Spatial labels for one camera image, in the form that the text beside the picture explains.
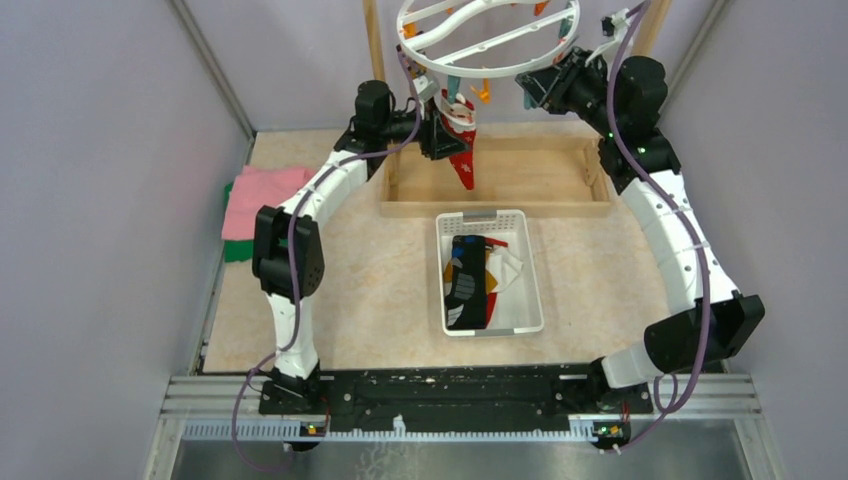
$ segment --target white plastic basket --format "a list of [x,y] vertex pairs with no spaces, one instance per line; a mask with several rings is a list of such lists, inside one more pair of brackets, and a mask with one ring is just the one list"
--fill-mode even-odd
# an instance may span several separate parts
[[[441,281],[451,259],[451,242],[455,235],[484,235],[503,240],[509,251],[523,262],[513,283],[498,294],[489,326],[481,330],[448,330],[444,305],[445,285]],[[498,337],[538,332],[545,326],[542,300],[536,283],[536,268],[530,249],[527,218],[521,210],[443,213],[436,217],[436,240],[439,246],[439,310],[442,330],[452,337]]]

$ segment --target wooden beam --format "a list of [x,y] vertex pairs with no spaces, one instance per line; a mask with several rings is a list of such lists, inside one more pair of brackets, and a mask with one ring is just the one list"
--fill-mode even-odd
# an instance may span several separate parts
[[371,51],[371,68],[374,78],[386,81],[386,67],[383,64],[383,41],[380,38],[380,16],[377,13],[376,0],[362,0],[365,13],[365,32],[368,34],[368,49]]
[[671,7],[672,0],[653,0],[648,12],[642,19],[642,25],[636,32],[636,40],[633,42],[633,55],[650,55],[657,41],[657,36],[665,22],[665,16]]

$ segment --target folded cloth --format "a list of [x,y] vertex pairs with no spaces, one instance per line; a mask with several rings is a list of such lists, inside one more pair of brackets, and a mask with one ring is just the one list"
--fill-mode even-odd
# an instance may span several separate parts
[[256,212],[264,205],[276,207],[288,200],[313,175],[315,170],[304,167],[263,170],[245,165],[230,192],[221,238],[253,240]]

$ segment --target gray wall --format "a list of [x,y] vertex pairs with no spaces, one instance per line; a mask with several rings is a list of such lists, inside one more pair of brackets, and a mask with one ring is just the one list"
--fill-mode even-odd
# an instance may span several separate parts
[[[187,0],[222,69],[257,130],[342,127],[352,115],[356,86],[372,78],[365,22],[360,0]],[[378,0],[388,82],[405,92],[403,73],[395,60],[395,21],[402,0]],[[416,0],[426,6],[436,0]],[[578,45],[594,48],[603,42],[600,19],[638,0],[583,0]],[[709,1],[675,0],[669,12],[676,30],[663,32],[655,46],[660,58],[676,64],[697,31]],[[562,8],[553,0],[545,15]],[[476,43],[533,18],[531,5],[498,7],[469,22],[437,46],[440,49]],[[426,22],[422,29],[430,28]],[[466,59],[463,66],[509,65],[552,48],[558,26],[527,35],[522,41]],[[475,97],[463,82],[462,92]],[[512,78],[491,82],[492,102],[479,106],[479,121],[556,120],[540,110],[525,111],[520,89]]]
[[844,478],[848,442],[848,3],[736,1],[664,128],[725,269],[767,314],[751,372],[797,478]]
[[138,478],[246,140],[164,0],[0,5],[0,478]]

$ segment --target green cloth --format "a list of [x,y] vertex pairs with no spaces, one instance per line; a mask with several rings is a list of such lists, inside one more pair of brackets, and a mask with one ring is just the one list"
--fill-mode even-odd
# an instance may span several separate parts
[[[224,211],[230,203],[233,184],[224,187]],[[224,240],[224,262],[245,262],[253,258],[253,240]]]

